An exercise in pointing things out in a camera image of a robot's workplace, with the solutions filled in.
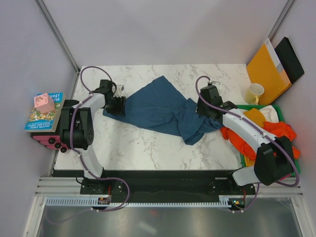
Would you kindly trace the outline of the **blue t shirt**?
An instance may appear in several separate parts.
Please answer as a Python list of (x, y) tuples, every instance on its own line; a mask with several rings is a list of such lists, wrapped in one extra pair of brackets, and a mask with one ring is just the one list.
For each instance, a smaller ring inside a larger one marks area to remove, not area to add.
[(219, 122), (196, 113), (196, 102), (185, 98), (161, 76), (126, 99), (125, 116), (103, 111), (103, 116), (168, 135), (194, 145), (206, 133), (221, 129)]

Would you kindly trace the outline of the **orange t shirt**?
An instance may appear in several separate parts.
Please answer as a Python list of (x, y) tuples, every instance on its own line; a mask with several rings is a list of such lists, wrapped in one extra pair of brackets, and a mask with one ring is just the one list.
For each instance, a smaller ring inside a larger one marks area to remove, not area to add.
[[(286, 136), (291, 142), (297, 137), (296, 132), (291, 128), (291, 126), (282, 121), (277, 123), (264, 121), (262, 122), (261, 127), (279, 138)], [(222, 127), (220, 131), (223, 138), (225, 140), (229, 140), (242, 155), (248, 157), (252, 161), (256, 160), (256, 153), (254, 150), (235, 132), (226, 127)]]

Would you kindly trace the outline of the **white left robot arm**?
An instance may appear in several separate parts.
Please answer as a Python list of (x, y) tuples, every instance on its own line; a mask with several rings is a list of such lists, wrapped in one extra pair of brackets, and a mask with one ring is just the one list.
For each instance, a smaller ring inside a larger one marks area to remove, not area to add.
[(97, 89), (83, 101), (71, 100), (64, 105), (59, 119), (59, 135), (62, 143), (73, 150), (84, 169), (84, 176), (94, 179), (91, 188), (97, 194), (108, 190), (108, 181), (101, 178), (103, 166), (98, 161), (92, 143), (94, 141), (93, 119), (95, 113), (104, 109), (115, 116), (125, 116), (126, 97), (122, 96), (124, 86), (102, 79)]

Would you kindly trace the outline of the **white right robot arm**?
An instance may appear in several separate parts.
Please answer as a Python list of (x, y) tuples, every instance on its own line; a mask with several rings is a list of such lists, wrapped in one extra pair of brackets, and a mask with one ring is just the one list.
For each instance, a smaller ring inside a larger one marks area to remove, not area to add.
[(213, 110), (222, 113), (222, 124), (241, 137), (255, 152), (255, 165), (244, 167), (232, 174), (226, 182), (227, 191), (238, 194), (244, 185), (261, 183), (269, 186), (277, 183), (286, 187), (296, 187), (300, 178), (294, 163), (291, 141), (283, 136), (278, 138), (250, 121), (239, 108), (224, 109), (214, 106), (202, 97), (196, 87), (200, 100)]

